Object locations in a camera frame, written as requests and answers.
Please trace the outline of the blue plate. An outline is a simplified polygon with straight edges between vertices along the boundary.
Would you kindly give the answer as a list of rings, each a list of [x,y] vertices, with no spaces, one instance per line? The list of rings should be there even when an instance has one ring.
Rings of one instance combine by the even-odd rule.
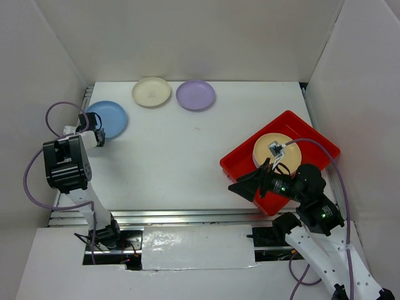
[[[101,122],[97,128],[104,129],[105,138],[112,140],[120,136],[128,125],[128,115],[122,106],[113,101],[99,101],[90,105],[86,113],[96,113],[96,120]]]

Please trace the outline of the orange plate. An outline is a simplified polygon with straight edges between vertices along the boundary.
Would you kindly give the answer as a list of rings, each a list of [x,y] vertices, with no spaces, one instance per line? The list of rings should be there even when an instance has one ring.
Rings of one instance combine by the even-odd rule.
[[[254,144],[252,151],[252,160],[254,165],[259,168],[260,165],[269,159],[269,163],[278,169],[293,174],[300,166],[302,154],[296,143],[286,145],[292,139],[284,134],[269,133],[262,135]]]

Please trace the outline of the purple plate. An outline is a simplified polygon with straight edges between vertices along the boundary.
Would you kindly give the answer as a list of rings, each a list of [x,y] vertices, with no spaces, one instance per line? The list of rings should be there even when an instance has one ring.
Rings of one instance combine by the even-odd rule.
[[[177,88],[176,99],[184,109],[204,111],[216,101],[216,92],[206,81],[191,80],[182,83]]]

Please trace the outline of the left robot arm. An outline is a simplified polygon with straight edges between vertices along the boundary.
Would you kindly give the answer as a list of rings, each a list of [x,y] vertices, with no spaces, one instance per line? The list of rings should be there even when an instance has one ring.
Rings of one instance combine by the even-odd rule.
[[[124,235],[91,185],[93,172],[87,155],[87,150],[104,146],[103,124],[95,112],[79,115],[79,122],[70,135],[42,145],[47,183],[77,206],[87,221],[89,242],[115,250]]]

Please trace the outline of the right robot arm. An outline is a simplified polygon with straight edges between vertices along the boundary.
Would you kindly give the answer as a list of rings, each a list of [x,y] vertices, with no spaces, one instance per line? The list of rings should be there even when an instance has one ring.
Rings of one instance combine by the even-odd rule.
[[[300,165],[291,176],[273,171],[273,165],[265,161],[228,189],[248,201],[273,193],[299,203],[296,213],[284,213],[272,222],[272,238],[289,244],[306,260],[332,299],[394,299],[349,242],[350,227],[324,194],[325,186],[319,168],[312,164]]]

